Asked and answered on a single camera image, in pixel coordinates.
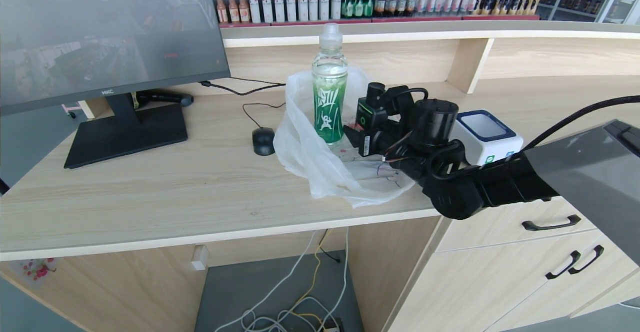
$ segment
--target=monitor screen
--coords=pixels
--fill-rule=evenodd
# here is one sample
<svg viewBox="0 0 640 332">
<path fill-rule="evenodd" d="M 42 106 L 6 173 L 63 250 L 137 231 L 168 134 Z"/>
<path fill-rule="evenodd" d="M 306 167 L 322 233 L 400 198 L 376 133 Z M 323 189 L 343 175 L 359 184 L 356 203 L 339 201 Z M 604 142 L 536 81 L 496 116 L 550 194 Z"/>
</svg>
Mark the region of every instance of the monitor screen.
<svg viewBox="0 0 640 332">
<path fill-rule="evenodd" d="M 0 0 L 0 110 L 229 76 L 213 0 Z"/>
</svg>

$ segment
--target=counter top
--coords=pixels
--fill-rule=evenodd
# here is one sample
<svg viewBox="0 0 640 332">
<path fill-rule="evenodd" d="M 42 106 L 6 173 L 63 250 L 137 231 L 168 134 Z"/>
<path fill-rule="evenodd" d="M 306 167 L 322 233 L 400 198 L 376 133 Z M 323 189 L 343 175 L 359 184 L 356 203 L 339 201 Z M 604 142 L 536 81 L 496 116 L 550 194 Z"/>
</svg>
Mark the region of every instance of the counter top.
<svg viewBox="0 0 640 332">
<path fill-rule="evenodd" d="M 423 84 L 430 97 L 461 111 L 486 108 L 525 142 L 583 106 L 637 91 L 640 77 L 547 77 L 480 81 L 466 95 L 447 83 Z M 74 170 L 64 161 L 69 136 L 1 199 L 0 260 L 60 257 L 204 243 L 345 225 L 434 216 L 420 188 L 381 206 L 315 200 L 306 180 L 277 157 L 251 147 L 256 126 L 242 103 L 279 104 L 282 90 L 248 97 L 197 97 L 184 109 L 189 140 Z M 277 127 L 282 109 L 254 106 Z M 611 118 L 640 125 L 638 106 L 608 108 L 563 133 Z"/>
<path fill-rule="evenodd" d="M 226 48 L 317 45 L 322 25 L 223 28 Z M 341 24 L 345 43 L 473 38 L 603 38 L 640 40 L 640 26 L 526 20 Z"/>
</svg>

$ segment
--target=bottle cap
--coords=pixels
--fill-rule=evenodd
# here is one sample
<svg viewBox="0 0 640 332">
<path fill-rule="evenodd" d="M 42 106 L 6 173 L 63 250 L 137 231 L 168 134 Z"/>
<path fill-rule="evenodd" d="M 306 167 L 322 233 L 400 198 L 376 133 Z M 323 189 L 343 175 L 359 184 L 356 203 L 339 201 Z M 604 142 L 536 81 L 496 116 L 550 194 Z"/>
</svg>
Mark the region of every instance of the bottle cap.
<svg viewBox="0 0 640 332">
<path fill-rule="evenodd" d="M 343 46 L 343 35 L 338 30 L 338 24 L 327 23 L 320 35 L 320 47 L 322 49 L 338 49 Z"/>
</svg>

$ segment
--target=white scanner box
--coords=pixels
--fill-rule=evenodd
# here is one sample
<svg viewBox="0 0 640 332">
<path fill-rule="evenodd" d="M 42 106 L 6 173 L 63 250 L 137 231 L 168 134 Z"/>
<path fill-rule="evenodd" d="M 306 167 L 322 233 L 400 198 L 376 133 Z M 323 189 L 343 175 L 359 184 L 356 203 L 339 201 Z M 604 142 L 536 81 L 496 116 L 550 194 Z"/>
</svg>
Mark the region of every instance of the white scanner box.
<svg viewBox="0 0 640 332">
<path fill-rule="evenodd" d="M 464 144 L 470 165 L 485 165 L 506 158 L 522 148 L 522 137 L 483 109 L 459 113 L 449 140 Z"/>
</svg>

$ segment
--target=drawer handle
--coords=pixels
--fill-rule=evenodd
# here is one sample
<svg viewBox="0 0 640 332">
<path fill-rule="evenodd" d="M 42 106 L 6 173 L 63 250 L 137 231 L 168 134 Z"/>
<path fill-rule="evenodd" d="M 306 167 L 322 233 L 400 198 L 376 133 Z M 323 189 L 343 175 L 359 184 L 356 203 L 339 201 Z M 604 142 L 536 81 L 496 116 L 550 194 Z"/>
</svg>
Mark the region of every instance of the drawer handle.
<svg viewBox="0 0 640 332">
<path fill-rule="evenodd" d="M 544 275 L 547 279 L 555 279 L 560 277 L 560 275 L 562 273 L 565 273 L 569 268 L 571 268 L 576 262 L 578 262 L 578 259 L 580 259 L 580 252 L 578 252 L 577 250 L 574 250 L 573 252 L 571 252 L 571 258 L 573 258 L 571 260 L 571 263 L 569 263 L 568 266 L 566 266 L 565 269 L 563 269 L 562 271 L 560 271 L 560 273 L 558 274 L 553 274 L 551 272 L 547 273 L 546 275 Z"/>
<path fill-rule="evenodd" d="M 580 269 L 575 269 L 573 267 L 569 268 L 569 274 L 577 274 L 577 273 L 582 272 L 583 270 L 585 270 L 589 266 L 589 264 L 592 264 L 593 262 L 595 262 L 595 260 L 598 259 L 598 257 L 600 257 L 602 255 L 602 253 L 604 253 L 604 247 L 602 247 L 599 244 L 593 250 L 596 251 L 596 256 L 591 261 L 589 261 L 589 263 L 585 264 L 585 266 L 583 268 L 580 268 Z"/>
<path fill-rule="evenodd" d="M 567 219 L 569 220 L 569 223 L 558 224 L 558 225 L 549 225 L 549 227 L 540 227 L 539 225 L 536 225 L 534 222 L 531 222 L 530 220 L 526 220 L 526 221 L 522 222 L 522 227 L 524 227 L 524 229 L 526 229 L 528 231 L 532 231 L 532 232 L 535 232 L 535 231 L 546 231 L 546 230 L 549 230 L 549 229 L 571 227 L 572 225 L 578 224 L 578 222 L 580 222 L 582 218 L 580 218 L 578 215 L 570 215 L 570 216 L 567 217 Z"/>
</svg>

